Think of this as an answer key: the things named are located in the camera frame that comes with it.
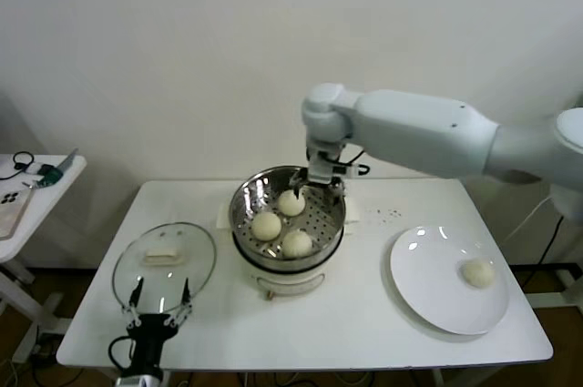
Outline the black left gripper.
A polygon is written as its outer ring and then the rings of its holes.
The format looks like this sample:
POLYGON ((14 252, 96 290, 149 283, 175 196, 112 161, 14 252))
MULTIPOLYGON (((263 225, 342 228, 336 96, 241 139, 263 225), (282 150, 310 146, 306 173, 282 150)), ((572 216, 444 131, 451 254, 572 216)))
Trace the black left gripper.
POLYGON ((122 306, 122 313, 128 328, 128 337, 135 343, 127 376, 150 375, 162 377, 161 355, 166 341, 178 334, 181 326, 191 314, 191 294, 189 279, 184 281, 179 305, 169 314, 138 314, 138 302, 142 292, 142 278, 131 291, 128 303, 122 306))

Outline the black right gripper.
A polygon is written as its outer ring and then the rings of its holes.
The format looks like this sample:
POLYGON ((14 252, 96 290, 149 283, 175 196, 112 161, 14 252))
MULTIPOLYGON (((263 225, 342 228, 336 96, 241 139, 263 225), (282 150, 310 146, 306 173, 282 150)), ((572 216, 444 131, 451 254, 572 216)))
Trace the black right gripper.
POLYGON ((306 148, 307 173, 296 172, 291 177, 291 190, 298 198, 302 188, 309 182, 329 185, 334 196, 345 195, 345 184, 341 177, 345 176, 345 166, 339 161, 342 147, 326 146, 306 148))

